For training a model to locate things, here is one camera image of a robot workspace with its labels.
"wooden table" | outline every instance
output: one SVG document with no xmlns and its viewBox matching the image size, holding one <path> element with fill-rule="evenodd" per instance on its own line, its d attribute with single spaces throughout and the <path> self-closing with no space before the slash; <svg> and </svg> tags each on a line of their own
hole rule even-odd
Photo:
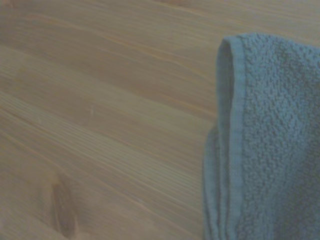
<svg viewBox="0 0 320 240">
<path fill-rule="evenodd" d="M 320 46 L 316 0 L 9 5 L 0 7 L 5 240 L 200 240 L 223 36 Z"/>
</svg>

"gray towel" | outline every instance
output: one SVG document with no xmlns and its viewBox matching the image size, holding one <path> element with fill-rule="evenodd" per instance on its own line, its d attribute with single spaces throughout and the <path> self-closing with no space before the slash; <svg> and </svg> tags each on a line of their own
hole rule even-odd
<svg viewBox="0 0 320 240">
<path fill-rule="evenodd" d="M 320 49 L 226 37 L 203 163 L 205 240 L 320 240 Z"/>
</svg>

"wood grain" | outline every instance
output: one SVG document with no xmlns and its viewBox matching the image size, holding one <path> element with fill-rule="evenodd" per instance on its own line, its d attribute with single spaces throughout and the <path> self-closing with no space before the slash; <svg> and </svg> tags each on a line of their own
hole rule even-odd
<svg viewBox="0 0 320 240">
<path fill-rule="evenodd" d="M 320 46 L 315 0 L 0 6 L 0 237 L 200 240 L 221 39 Z"/>
</svg>

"terry cloth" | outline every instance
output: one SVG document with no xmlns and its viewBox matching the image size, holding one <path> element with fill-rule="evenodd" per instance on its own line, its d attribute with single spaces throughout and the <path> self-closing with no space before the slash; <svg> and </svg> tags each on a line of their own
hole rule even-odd
<svg viewBox="0 0 320 240">
<path fill-rule="evenodd" d="M 320 49 L 223 39 L 203 163 L 205 240 L 320 240 Z"/>
</svg>

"towel fold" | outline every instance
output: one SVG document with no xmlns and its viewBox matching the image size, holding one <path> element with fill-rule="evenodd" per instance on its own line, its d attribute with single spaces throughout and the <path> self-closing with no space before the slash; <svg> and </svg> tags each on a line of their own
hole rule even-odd
<svg viewBox="0 0 320 240">
<path fill-rule="evenodd" d="M 205 240 L 320 240 L 320 49 L 262 33 L 218 50 Z"/>
</svg>

